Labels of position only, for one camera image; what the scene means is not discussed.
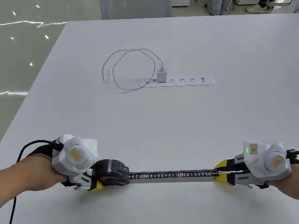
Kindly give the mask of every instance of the black wire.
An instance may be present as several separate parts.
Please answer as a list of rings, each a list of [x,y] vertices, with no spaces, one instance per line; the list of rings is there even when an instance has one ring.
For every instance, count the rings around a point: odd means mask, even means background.
[[[32,141],[30,143],[28,143],[27,145],[25,145],[22,150],[20,151],[20,154],[19,154],[19,157],[17,159],[17,162],[19,162],[21,160],[21,157],[23,155],[23,152],[24,150],[28,147],[28,146],[31,146],[33,144],[36,144],[36,143],[48,143],[48,144],[52,144],[53,142],[51,141],[47,141],[47,140],[36,140],[36,141]],[[12,211],[11,211],[11,215],[10,215],[10,220],[9,220],[9,224],[12,224],[13,223],[13,218],[14,218],[14,210],[15,210],[15,205],[17,204],[17,197],[14,198],[14,204],[13,204],[13,208],[12,208]]]

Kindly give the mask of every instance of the yellow plastic part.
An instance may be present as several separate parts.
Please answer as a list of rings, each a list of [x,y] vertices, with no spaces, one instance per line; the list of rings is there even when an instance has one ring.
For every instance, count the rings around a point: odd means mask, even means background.
[[[103,189],[104,189],[104,185],[100,181],[97,181],[97,187],[92,189],[92,190],[89,190],[89,192],[93,192],[93,191],[97,191],[97,190],[103,190]]]
[[[226,167],[227,163],[228,163],[228,160],[223,160],[217,166],[215,166],[214,169],[217,169],[219,167]]]
[[[216,177],[214,179],[214,181],[223,183],[223,184],[228,185],[228,186],[232,186],[230,183],[228,183],[228,176],[226,174]]]

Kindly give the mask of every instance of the glossy floor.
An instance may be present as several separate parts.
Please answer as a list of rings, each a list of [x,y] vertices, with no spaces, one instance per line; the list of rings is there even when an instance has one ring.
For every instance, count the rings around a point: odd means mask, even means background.
[[[173,16],[209,15],[205,0],[174,7]],[[232,14],[245,13],[236,7]],[[100,20],[98,0],[2,0],[0,140],[67,21]]]

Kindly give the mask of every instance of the white power strip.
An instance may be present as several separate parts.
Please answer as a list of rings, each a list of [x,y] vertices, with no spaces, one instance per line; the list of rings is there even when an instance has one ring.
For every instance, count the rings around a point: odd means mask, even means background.
[[[145,87],[172,87],[172,86],[195,86],[195,85],[214,85],[212,76],[184,76],[169,77],[166,83],[158,83],[154,78]]]

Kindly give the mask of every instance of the measuring tape blade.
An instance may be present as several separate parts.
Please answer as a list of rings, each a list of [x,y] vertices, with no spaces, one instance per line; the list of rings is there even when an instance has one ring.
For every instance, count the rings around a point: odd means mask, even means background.
[[[130,183],[211,182],[219,176],[216,169],[130,172]]]

